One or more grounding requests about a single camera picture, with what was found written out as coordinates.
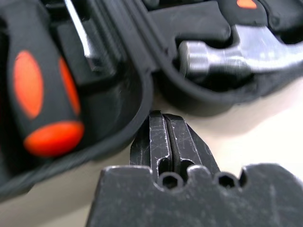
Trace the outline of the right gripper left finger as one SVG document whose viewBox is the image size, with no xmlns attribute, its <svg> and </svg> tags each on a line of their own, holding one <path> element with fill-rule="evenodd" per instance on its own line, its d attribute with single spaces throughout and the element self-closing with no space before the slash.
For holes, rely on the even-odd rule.
<svg viewBox="0 0 303 227">
<path fill-rule="evenodd" d="M 153 176 L 171 171 L 169 134 L 160 111 L 152 111 L 139 129 L 130 149 L 130 165 L 148 166 Z"/>
</svg>

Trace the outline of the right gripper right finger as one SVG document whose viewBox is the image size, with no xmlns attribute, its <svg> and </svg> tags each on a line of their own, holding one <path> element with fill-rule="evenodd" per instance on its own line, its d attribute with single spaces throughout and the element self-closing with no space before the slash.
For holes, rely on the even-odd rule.
<svg viewBox="0 0 303 227">
<path fill-rule="evenodd" d="M 177 115 L 165 115 L 172 149 L 173 169 L 180 176 L 187 176 L 187 168 L 192 165 L 205 166 L 211 175 L 220 171 L 208 145 L 198 134 Z"/>
</svg>

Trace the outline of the long black orange screwdriver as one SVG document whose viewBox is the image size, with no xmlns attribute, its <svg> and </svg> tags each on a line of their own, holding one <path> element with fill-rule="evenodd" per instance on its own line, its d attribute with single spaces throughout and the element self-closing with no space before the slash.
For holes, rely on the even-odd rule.
<svg viewBox="0 0 303 227">
<path fill-rule="evenodd" d="M 81 142 L 78 91 L 50 31 L 40 0 L 0 0 L 0 18 L 9 35 L 7 89 L 25 149 L 56 157 Z"/>
</svg>

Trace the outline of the black tool case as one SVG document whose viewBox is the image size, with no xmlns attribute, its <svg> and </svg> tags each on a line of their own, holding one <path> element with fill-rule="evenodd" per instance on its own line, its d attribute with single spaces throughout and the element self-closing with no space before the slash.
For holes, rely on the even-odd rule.
<svg viewBox="0 0 303 227">
<path fill-rule="evenodd" d="M 218 1 L 40 0 L 75 82 L 85 125 L 79 145 L 56 157 L 33 155 L 23 145 L 9 101 L 9 35 L 0 18 L 0 203 L 126 147 L 151 112 L 154 83 L 179 109 L 212 116 L 303 76 L 303 63 L 243 79 L 185 76 L 178 50 L 182 41 L 202 41 L 216 49 L 232 44 L 231 25 Z"/>
</svg>

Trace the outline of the steel claw hammer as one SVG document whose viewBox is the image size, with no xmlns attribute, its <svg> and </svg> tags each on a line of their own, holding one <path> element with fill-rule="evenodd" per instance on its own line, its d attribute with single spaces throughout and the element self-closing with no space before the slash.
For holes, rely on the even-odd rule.
<svg viewBox="0 0 303 227">
<path fill-rule="evenodd" d="M 303 63 L 303 41 L 284 43 L 303 28 L 303 0 L 219 0 L 231 25 L 232 44 L 224 49 L 202 41 L 179 45 L 180 71 L 192 79 L 227 74 L 243 79 L 251 74 L 276 72 Z"/>
</svg>

